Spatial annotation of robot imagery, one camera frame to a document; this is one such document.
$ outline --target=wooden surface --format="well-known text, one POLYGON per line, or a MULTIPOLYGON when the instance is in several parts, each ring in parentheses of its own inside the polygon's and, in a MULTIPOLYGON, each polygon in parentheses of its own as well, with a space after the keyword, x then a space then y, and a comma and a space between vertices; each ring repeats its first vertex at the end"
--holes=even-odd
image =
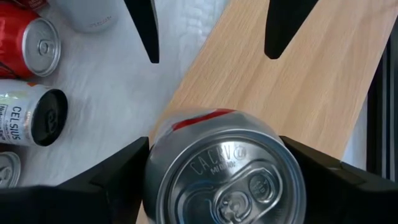
POLYGON ((198 106, 243 110, 340 159, 398 1, 319 0, 277 60, 263 52, 268 3, 231 0, 163 118, 198 106))

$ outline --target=celsius can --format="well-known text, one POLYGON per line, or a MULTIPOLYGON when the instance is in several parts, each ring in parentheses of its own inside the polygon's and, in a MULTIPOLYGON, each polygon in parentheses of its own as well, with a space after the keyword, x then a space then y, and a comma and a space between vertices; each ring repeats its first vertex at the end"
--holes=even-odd
POLYGON ((28 7, 29 9, 37 10, 47 4, 46 0, 9 0, 13 1, 20 6, 28 7))
POLYGON ((21 173, 21 161, 13 152, 0 153, 0 189, 15 187, 21 173))
POLYGON ((282 140, 234 110, 175 116, 162 125, 145 169, 150 222, 303 223, 305 185, 282 140))
POLYGON ((0 143, 48 146, 67 119, 61 90, 17 80, 0 80, 0 143))
POLYGON ((115 0, 48 0, 78 32, 99 32, 118 19, 115 0))

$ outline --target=can lid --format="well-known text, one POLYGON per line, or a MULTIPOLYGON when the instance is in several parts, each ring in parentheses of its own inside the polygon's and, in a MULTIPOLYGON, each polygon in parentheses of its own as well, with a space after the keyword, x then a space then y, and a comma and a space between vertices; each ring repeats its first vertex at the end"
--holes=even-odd
POLYGON ((15 187, 21 174, 21 161, 13 152, 0 153, 0 189, 15 187))
POLYGON ((68 101, 63 91, 53 89, 46 92, 33 113, 33 141, 39 146, 51 145, 61 134, 67 114, 68 101))
POLYGON ((37 76, 45 77, 55 70, 60 60, 61 40, 50 21, 37 18, 26 27, 22 54, 28 69, 37 76))
POLYGON ((303 222, 303 177, 281 143, 239 130, 196 145, 166 192, 166 223, 303 222))

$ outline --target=table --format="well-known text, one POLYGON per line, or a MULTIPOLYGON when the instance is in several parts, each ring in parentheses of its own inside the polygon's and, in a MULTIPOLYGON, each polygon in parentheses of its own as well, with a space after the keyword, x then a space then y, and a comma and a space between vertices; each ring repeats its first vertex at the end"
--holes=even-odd
POLYGON ((63 52, 57 71, 35 81, 63 89, 71 110, 53 145, 16 149, 21 185, 59 184, 148 135, 170 99, 164 115, 236 108, 341 157, 397 15, 394 0, 320 0, 271 61, 260 51, 268 2, 232 0, 186 73, 226 1, 157 1, 159 65, 149 62, 123 1, 115 2, 119 22, 99 34, 76 33, 57 11, 41 12, 59 30, 63 52))
POLYGON ((165 114, 243 110, 341 159, 397 17, 391 0, 320 0, 285 49, 264 54, 268 1, 231 1, 165 114))
POLYGON ((51 7, 40 11, 58 29, 62 55, 51 76, 34 81, 63 90, 70 111, 53 145, 12 149, 22 160, 19 185, 60 184, 148 136, 226 3, 157 1, 159 64, 150 63, 123 0, 115 0, 115 26, 97 34, 75 32, 51 7))

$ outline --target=aluminum can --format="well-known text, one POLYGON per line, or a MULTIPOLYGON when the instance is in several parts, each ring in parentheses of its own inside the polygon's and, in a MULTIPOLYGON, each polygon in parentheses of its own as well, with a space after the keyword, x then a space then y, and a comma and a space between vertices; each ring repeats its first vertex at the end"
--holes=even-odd
POLYGON ((8 0, 29 9, 38 10, 47 4, 46 0, 8 0))
POLYGON ((118 5, 114 0, 48 0, 78 32, 99 32, 118 19, 118 5))
POLYGON ((21 160, 13 152, 0 153, 0 189, 15 187, 21 174, 21 160))
POLYGON ((144 177, 151 223, 303 223, 300 167, 255 117, 234 110, 179 114, 157 133, 144 177))
POLYGON ((48 146, 67 119, 63 91, 18 80, 0 80, 0 143, 48 146))
POLYGON ((54 26, 30 10, 0 2, 0 78, 50 75, 58 65, 61 41, 54 26))

